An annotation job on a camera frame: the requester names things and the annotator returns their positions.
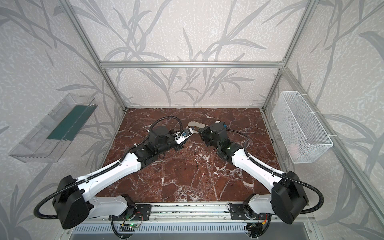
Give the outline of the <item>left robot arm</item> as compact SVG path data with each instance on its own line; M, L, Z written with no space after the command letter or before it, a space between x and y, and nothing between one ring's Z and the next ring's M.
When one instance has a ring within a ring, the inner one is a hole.
M79 185L70 187L54 197L53 207L62 228L74 228L86 219L132 213L136 205L129 197L98 197L98 193L118 180L149 166L159 155L171 149L180 150L191 134L191 129L172 133L166 127L154 128L149 132L146 143L133 147L121 159L79 177Z

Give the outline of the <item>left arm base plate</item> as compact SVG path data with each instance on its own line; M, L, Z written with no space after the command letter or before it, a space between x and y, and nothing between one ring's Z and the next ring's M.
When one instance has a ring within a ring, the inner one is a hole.
M150 218L152 205L138 204L129 206L125 213L125 219L128 221L148 221Z

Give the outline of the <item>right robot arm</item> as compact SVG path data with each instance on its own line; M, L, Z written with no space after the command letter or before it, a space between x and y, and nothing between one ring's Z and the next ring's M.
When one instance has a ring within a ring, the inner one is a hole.
M292 224L309 200L299 177L292 171L284 173L268 166L246 153L245 147L232 142L224 122L216 122L199 129L207 146L217 149L217 155L258 180L267 195L254 194L243 201L245 215L255 219L259 214L276 215L286 224Z

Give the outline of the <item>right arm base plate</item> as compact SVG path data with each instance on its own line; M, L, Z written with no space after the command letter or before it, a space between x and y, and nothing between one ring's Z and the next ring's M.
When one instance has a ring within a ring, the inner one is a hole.
M229 203L227 207L231 215L231 220L248 220L243 204Z

